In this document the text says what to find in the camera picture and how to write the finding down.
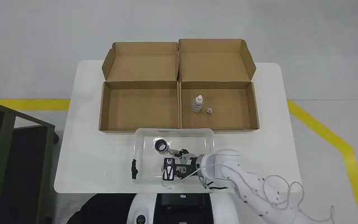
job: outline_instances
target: cardboard box flap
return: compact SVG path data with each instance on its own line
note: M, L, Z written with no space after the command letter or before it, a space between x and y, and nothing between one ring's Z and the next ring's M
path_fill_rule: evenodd
M178 44L113 43L102 70L107 81L175 81Z
M242 39L180 39L181 81L250 81L256 67Z

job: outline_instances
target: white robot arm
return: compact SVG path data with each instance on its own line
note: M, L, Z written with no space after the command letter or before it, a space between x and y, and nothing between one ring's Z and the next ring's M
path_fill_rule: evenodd
M239 190L239 198L269 224L309 223L309 219L293 205L284 202L286 197L273 187L266 184L264 191L264 179L243 170L240 167L239 154L235 150L219 150L216 153L200 155L196 160L196 167L202 168L197 172L198 176L213 181L217 186Z

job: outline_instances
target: metal frame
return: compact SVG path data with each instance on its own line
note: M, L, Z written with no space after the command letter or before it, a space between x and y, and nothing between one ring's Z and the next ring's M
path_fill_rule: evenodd
M4 107L2 105L0 105L0 113L3 113L3 121L0 127L0 195L2 192L7 160L8 160L8 155L11 146L12 133L15 129L19 129L19 128L14 128L16 117L18 116L19 118L29 120L31 122L40 124L41 126L45 126L48 128L47 136L46 136L46 146L44 152L43 173L41 177L39 204L37 207L37 215L36 215L36 223L43 223L45 217L45 208L47 203L46 196L50 184L52 147L53 147L55 126L50 123L31 117L29 115L26 115L24 113Z

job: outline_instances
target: plastic bin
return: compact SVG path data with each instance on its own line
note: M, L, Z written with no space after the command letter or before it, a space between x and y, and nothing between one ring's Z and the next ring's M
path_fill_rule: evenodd
M187 149L196 156L212 153L214 149L214 133L209 128L203 129L152 129L139 128L135 132L134 159L138 174L133 179L136 184L162 184L162 167L166 157L171 154L160 154L154 144L164 139L170 149ZM187 178L183 184L200 183L197 176Z

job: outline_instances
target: cardboard box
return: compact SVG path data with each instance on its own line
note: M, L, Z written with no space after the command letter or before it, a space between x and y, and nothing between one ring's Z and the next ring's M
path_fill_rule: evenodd
M180 39L179 65L181 128L259 128L251 82L256 66L244 40ZM191 105L198 95L204 104L194 113Z
M113 43L102 70L99 130L180 127L177 43Z

